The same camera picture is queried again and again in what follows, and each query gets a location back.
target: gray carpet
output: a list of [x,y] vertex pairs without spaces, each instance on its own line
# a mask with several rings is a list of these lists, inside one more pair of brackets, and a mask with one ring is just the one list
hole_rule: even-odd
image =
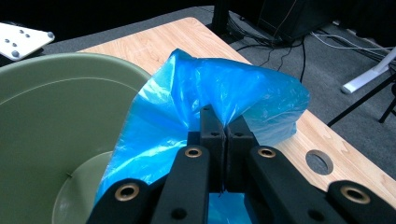
[[[232,18],[244,29],[257,34],[261,33],[254,26],[240,21],[237,15],[231,14]],[[43,53],[74,52],[185,17],[194,17],[203,24],[209,24],[213,17],[213,7],[187,8],[95,35],[53,43],[46,46]],[[325,25],[322,29],[332,35],[343,36],[360,46],[373,47],[367,41],[333,24]],[[387,72],[353,94],[343,94],[340,91],[342,85],[377,63],[349,49],[333,49],[325,46],[312,35],[307,35],[304,43],[306,67],[303,83],[310,90],[312,97],[308,109],[325,123],[328,123],[389,76],[389,72]],[[256,42],[245,38],[233,42],[231,46],[234,49],[239,49],[250,44],[256,44]],[[279,69],[280,72],[300,78],[303,70],[302,47],[291,49],[289,55],[286,55],[289,49],[276,49],[271,53],[270,51],[270,49],[264,48],[247,48],[240,50],[239,53],[255,65],[262,64],[263,67]],[[388,86],[334,124],[332,128],[388,175],[396,179],[396,118],[390,114],[384,124],[377,121],[393,98],[390,86]]]

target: wooden table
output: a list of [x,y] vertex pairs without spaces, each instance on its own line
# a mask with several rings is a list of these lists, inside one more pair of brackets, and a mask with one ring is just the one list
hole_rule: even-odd
[[[248,63],[195,18],[167,23],[84,49],[83,52],[122,58],[154,74],[177,48],[194,57],[226,58]],[[396,208],[396,181],[309,111],[305,111],[297,121],[297,134],[276,148],[285,154],[312,185],[327,190],[335,180],[352,180],[371,189]],[[330,157],[333,163],[330,174],[319,175],[309,168],[305,156],[312,149]]]

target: white plastic part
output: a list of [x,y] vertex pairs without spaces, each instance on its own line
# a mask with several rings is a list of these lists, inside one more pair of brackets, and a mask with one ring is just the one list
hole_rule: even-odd
[[55,39],[51,32],[0,22],[0,54],[19,61]]
[[396,48],[394,48],[378,65],[374,66],[370,70],[366,71],[365,73],[361,74],[358,77],[355,77],[353,80],[349,81],[345,84],[341,91],[343,93],[350,94],[360,87],[366,85],[371,80],[375,79],[379,75],[383,74],[384,72],[388,71],[389,63],[396,58]]

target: white cable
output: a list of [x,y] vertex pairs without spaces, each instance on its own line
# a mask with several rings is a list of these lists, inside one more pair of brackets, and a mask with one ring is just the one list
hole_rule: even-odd
[[[343,38],[343,37],[341,37],[339,35],[320,35],[320,34],[315,34],[315,33],[312,33],[312,34],[315,35],[315,36],[326,36],[326,37],[335,37],[335,38],[338,38],[338,39],[342,39],[342,40],[345,40],[347,43],[349,43],[349,44],[351,44],[351,45],[356,47],[356,48],[345,48],[345,49],[367,49],[367,48],[362,48],[362,47],[350,42],[349,40],[347,40],[347,39],[345,39],[345,38]],[[391,47],[391,48],[374,48],[374,49],[368,49],[368,50],[381,50],[381,49],[394,49],[394,48],[395,47]]]
[[340,38],[340,39],[345,40],[345,41],[348,42],[349,44],[351,44],[351,45],[353,45],[353,46],[356,46],[356,48],[338,47],[338,46],[331,45],[331,44],[325,42],[324,40],[320,39],[320,38],[319,38],[320,35],[318,35],[318,34],[315,34],[315,33],[311,32],[311,35],[314,36],[317,40],[319,40],[319,41],[322,42],[323,44],[325,44],[325,45],[327,45],[327,46],[329,46],[329,47],[331,47],[331,48],[334,48],[334,49],[362,49],[362,50],[368,51],[368,52],[370,52],[370,53],[373,53],[373,54],[375,54],[375,55],[377,55],[377,56],[380,56],[380,57],[382,57],[382,58],[385,58],[385,55],[382,55],[382,54],[379,54],[379,53],[375,53],[375,52],[373,52],[373,51],[371,51],[371,50],[393,49],[393,48],[365,49],[365,48],[362,48],[362,47],[360,47],[360,46],[358,46],[358,45],[356,45],[356,44],[353,44],[352,42],[350,42],[350,41],[348,41],[347,39],[345,39],[345,38],[343,38],[343,37],[341,37],[341,36],[338,36],[338,35],[322,35],[322,36],[332,36],[332,37]]

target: green plastic bin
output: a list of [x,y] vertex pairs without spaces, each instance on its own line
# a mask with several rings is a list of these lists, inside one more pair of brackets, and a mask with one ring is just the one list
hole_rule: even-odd
[[150,75],[67,53],[0,68],[0,222],[85,223],[129,106]]

